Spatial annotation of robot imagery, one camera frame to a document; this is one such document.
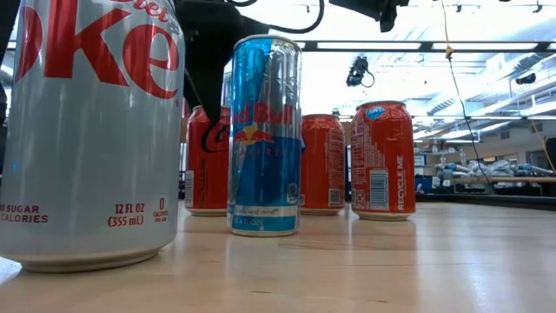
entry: table surface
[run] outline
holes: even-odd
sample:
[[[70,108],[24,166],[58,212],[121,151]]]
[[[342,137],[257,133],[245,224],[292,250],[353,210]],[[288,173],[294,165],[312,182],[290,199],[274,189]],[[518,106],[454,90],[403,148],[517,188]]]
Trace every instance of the table surface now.
[[[0,258],[0,312],[555,310],[551,212],[421,203],[409,222],[304,216],[281,238],[181,212],[176,240],[137,265],[46,275]]]

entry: barcode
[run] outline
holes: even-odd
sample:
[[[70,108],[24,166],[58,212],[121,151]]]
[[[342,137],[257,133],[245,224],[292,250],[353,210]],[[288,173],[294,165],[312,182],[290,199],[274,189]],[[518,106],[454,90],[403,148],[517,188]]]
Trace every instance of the barcode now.
[[[193,206],[193,185],[194,171],[185,171],[185,206],[190,208]]]
[[[341,206],[340,190],[328,190],[328,206]]]
[[[371,170],[371,210],[388,210],[388,170]]]
[[[298,195],[298,187],[297,183],[289,183],[288,184],[288,194],[286,195],[286,201],[288,203],[294,204],[297,203],[297,195]]]

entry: blue and silver can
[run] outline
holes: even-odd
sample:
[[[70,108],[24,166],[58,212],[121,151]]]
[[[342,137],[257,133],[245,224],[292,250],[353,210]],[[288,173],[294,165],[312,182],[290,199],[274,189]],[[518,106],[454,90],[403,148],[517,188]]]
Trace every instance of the blue and silver can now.
[[[301,49],[255,35],[235,45],[228,226],[237,235],[287,236],[299,225]]]

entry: red can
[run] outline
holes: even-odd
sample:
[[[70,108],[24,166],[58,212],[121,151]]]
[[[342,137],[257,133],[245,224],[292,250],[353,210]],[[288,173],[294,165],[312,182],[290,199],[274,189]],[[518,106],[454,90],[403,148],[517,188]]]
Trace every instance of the red can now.
[[[415,212],[411,116],[396,101],[357,108],[351,130],[352,208],[361,218],[406,220]]]
[[[304,116],[301,133],[301,213],[336,215],[346,205],[345,137],[338,117]]]
[[[222,108],[220,121],[210,128],[200,106],[189,117],[185,207],[194,216],[226,216],[229,119],[229,108]]]

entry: diet coke can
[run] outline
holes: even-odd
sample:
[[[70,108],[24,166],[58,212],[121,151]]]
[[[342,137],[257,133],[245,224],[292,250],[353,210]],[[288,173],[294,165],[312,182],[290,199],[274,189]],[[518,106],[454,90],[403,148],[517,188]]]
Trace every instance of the diet coke can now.
[[[336,215],[344,209],[346,180],[344,129],[340,119],[313,114],[301,120],[301,213]]]
[[[352,121],[352,208],[361,218],[406,220],[415,212],[411,116],[396,101],[366,103]]]
[[[194,216],[226,216],[229,116],[222,107],[219,123],[211,127],[197,106],[189,117],[185,207]]]
[[[173,240],[185,56],[173,11],[167,0],[22,1],[0,255],[28,270],[96,270]]]

